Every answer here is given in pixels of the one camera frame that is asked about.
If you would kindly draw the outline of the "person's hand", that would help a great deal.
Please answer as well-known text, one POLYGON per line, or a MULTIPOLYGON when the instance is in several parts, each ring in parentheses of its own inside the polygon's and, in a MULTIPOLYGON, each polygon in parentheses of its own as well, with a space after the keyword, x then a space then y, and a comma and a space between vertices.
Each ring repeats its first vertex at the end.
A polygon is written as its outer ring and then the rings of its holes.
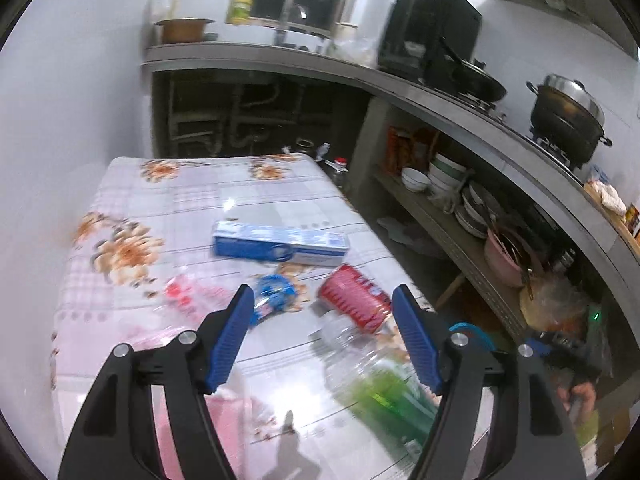
POLYGON ((597 393, 591 382, 582 382, 570 388, 559 386, 556 393, 575 426, 584 424, 594 411, 597 393))

